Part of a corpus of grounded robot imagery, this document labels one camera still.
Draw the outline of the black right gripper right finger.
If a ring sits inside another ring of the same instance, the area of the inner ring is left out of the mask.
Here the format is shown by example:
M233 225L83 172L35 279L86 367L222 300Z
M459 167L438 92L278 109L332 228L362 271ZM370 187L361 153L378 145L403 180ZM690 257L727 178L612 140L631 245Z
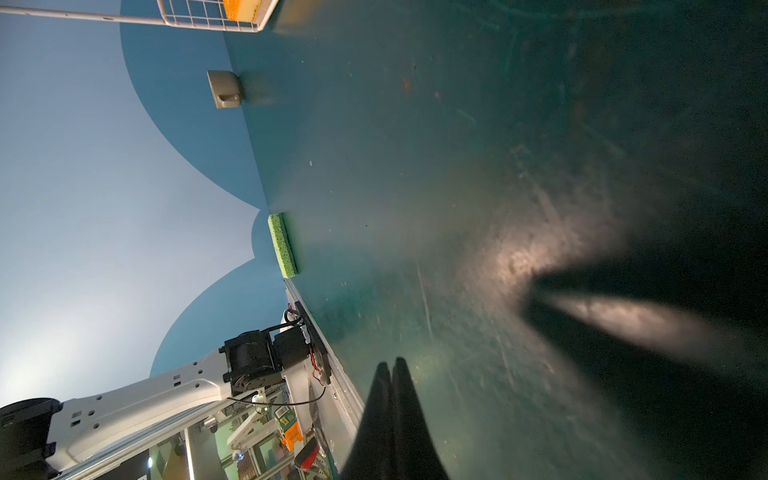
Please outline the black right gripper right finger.
M397 479L448 479L436 452L406 361L392 370L393 465Z

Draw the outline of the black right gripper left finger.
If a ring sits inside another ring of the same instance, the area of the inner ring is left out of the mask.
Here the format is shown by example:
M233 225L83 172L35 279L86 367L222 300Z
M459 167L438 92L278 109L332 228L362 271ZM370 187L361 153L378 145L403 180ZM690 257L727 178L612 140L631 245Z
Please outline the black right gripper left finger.
M388 365L375 371L367 403L341 479L393 479L392 384Z

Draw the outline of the green sponge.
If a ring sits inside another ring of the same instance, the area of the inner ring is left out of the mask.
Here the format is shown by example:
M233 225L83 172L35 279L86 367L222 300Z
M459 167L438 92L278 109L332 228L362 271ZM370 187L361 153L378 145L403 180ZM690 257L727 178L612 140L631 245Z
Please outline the green sponge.
M270 214L268 227L272 238L278 265L285 279L291 279L298 273L288 232L281 214Z

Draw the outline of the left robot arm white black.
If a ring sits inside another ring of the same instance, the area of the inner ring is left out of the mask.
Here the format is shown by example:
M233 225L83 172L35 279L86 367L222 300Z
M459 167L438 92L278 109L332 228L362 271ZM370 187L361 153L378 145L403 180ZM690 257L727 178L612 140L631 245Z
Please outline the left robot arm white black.
M9 404L1 410L1 476L52 479L178 414L271 387L309 355L298 327L277 335L254 330L195 362L116 390Z

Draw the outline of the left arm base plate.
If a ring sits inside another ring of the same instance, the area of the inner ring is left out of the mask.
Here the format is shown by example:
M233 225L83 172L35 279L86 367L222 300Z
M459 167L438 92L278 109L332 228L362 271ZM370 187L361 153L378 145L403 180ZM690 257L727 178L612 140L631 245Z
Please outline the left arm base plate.
M320 331L316 327L314 321L311 319L311 316L309 315L302 302L295 301L294 306L299 313L303 325L306 327L307 333L309 335L309 345L312 350L313 365L319 371L319 378L321 379L321 382L325 385L329 385L332 371L326 344L321 338Z

